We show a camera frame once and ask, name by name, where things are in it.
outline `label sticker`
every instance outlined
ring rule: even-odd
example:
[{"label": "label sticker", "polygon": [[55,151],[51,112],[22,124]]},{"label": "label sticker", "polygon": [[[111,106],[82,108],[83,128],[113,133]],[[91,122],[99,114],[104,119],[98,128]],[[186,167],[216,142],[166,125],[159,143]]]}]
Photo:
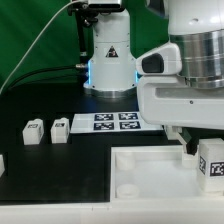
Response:
[{"label": "label sticker", "polygon": [[113,114],[95,114],[94,121],[112,121],[114,120]]},{"label": "label sticker", "polygon": [[106,57],[107,57],[107,58],[118,58],[117,52],[116,52],[116,50],[114,49],[113,46],[111,46],[111,48],[110,48],[110,50],[108,51]]},{"label": "label sticker", "polygon": [[94,123],[94,131],[114,130],[113,122]]},{"label": "label sticker", "polygon": [[28,128],[37,128],[38,127],[38,124],[30,124],[29,126],[28,126]]},{"label": "label sticker", "polygon": [[138,120],[137,113],[119,113],[119,120]]},{"label": "label sticker", "polygon": [[205,171],[206,171],[206,161],[201,156],[200,156],[199,169],[205,175]]},{"label": "label sticker", "polygon": [[65,126],[65,123],[57,123],[57,124],[55,124],[56,128],[62,128],[64,126]]},{"label": "label sticker", "polygon": [[141,126],[138,121],[120,122],[120,129],[121,130],[141,129]]},{"label": "label sticker", "polygon": [[210,167],[210,176],[211,177],[224,177],[224,162],[211,163]]}]

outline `black table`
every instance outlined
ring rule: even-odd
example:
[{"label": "black table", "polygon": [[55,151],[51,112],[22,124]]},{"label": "black table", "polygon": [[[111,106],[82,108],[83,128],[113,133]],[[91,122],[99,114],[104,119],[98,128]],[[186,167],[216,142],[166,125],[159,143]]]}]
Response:
[{"label": "black table", "polygon": [[[86,96],[79,84],[32,84],[0,98],[0,154],[6,171],[0,178],[0,204],[108,202],[112,146],[167,145],[163,131],[70,135],[67,144],[51,144],[55,119],[75,113],[138,111],[136,96],[120,100]],[[24,146],[28,120],[44,120],[40,145]]]}]

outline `white box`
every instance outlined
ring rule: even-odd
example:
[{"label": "white box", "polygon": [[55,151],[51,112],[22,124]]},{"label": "white box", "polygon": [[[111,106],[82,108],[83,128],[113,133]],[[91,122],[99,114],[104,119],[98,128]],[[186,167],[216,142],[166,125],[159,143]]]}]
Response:
[{"label": "white box", "polygon": [[53,144],[67,143],[70,132],[69,120],[67,118],[61,118],[55,120],[51,128],[51,140]]},{"label": "white box", "polygon": [[24,145],[37,145],[40,143],[44,134],[43,121],[35,119],[28,121],[27,125],[23,129],[23,141]]},{"label": "white box", "polygon": [[224,141],[205,139],[199,142],[197,179],[206,193],[224,191]]}]

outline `green screen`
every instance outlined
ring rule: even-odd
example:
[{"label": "green screen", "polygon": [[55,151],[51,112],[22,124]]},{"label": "green screen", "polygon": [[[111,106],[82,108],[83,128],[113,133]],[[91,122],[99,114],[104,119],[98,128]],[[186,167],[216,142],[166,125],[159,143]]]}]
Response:
[{"label": "green screen", "polygon": [[[51,17],[67,3],[69,0],[0,1],[0,85]],[[135,57],[167,41],[168,22],[149,12],[144,0],[126,0],[124,6],[130,13],[131,51]],[[91,29],[85,29],[85,36],[91,56]],[[79,63],[76,21],[65,10],[44,33],[10,82],[32,70],[76,63]],[[61,74],[66,72],[45,73],[29,80]]]}]

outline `white plastic part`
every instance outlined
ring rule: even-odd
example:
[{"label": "white plastic part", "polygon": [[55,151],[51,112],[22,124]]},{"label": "white plastic part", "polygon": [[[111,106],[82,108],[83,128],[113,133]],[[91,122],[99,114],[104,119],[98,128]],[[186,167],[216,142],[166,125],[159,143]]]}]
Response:
[{"label": "white plastic part", "polygon": [[169,34],[188,35],[224,28],[223,0],[169,0]]},{"label": "white plastic part", "polygon": [[197,179],[201,189],[210,193],[224,192],[224,141],[200,140],[198,159]]},{"label": "white plastic part", "polygon": [[69,132],[70,127],[69,120],[67,118],[55,120],[51,128],[52,143],[67,143]]},{"label": "white plastic part", "polygon": [[133,184],[124,184],[117,188],[117,197],[120,199],[135,199],[139,193],[139,188]]},{"label": "white plastic part", "polygon": [[[142,60],[151,55],[159,54],[163,58],[164,71],[163,73],[145,73],[142,68]],[[136,69],[141,75],[175,75],[182,70],[182,62],[179,47],[173,43],[164,44],[161,47],[155,48],[136,60]]]},{"label": "white plastic part", "polygon": [[122,0],[88,0],[88,4],[118,4],[121,5]]},{"label": "white plastic part", "polygon": [[28,121],[23,129],[24,145],[38,145],[44,134],[44,125],[41,119]]},{"label": "white plastic part", "polygon": [[149,124],[222,130],[224,89],[210,93],[187,87],[178,76],[144,76],[137,88],[139,110]]},{"label": "white plastic part", "polygon": [[116,164],[119,170],[132,170],[135,168],[135,157],[133,152],[116,153]]},{"label": "white plastic part", "polygon": [[89,61],[87,89],[126,91],[136,87],[135,58],[130,52],[130,17],[121,13],[99,15],[93,26],[94,55]]},{"label": "white plastic part", "polygon": [[182,133],[182,128],[165,125],[164,131],[168,140],[179,140],[177,135]]},{"label": "white plastic part", "polygon": [[4,160],[3,160],[3,156],[0,155],[0,177],[2,176],[4,171],[5,171]]}]

